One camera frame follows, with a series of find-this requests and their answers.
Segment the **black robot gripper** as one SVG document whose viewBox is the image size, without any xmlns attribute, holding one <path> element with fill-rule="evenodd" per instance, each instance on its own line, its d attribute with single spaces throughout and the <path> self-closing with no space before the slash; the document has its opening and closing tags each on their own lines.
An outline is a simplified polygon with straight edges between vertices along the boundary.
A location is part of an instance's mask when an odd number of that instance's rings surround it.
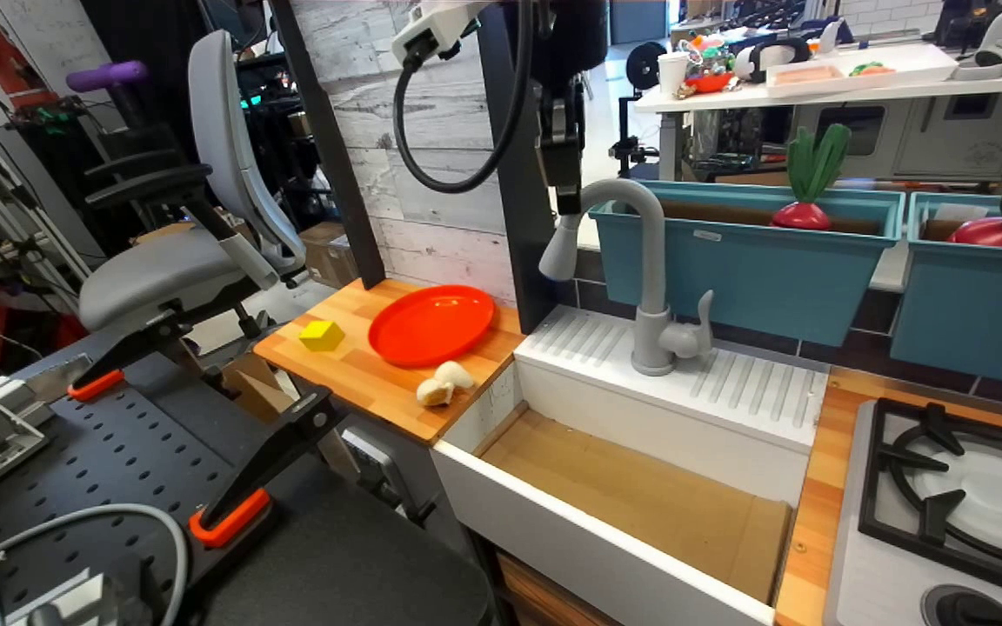
<svg viewBox="0 0 1002 626">
<path fill-rule="evenodd" d="M 531 0 L 531 105 L 559 217 L 580 212 L 576 78 L 606 58 L 606 0 Z"/>
</svg>

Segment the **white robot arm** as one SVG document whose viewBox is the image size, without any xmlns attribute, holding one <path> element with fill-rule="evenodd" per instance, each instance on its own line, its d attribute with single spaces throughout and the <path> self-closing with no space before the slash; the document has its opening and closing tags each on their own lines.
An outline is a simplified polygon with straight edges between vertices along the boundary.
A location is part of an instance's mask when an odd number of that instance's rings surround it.
<svg viewBox="0 0 1002 626">
<path fill-rule="evenodd" d="M 408 86 L 429 58 L 452 58 L 459 42 L 478 32 L 479 13 L 490 8 L 507 8 L 514 28 L 514 86 L 504 105 L 504 125 L 490 156 L 468 178 L 441 181 L 409 154 L 403 125 Z M 415 0 L 408 24 L 394 35 L 390 49 L 399 61 L 394 86 L 394 147 L 415 181 L 441 195 L 479 188 L 514 141 L 525 105 L 537 105 L 539 161 L 547 185 L 555 195 L 555 212 L 580 212 L 580 72 L 601 67 L 608 54 L 606 0 Z"/>
</svg>

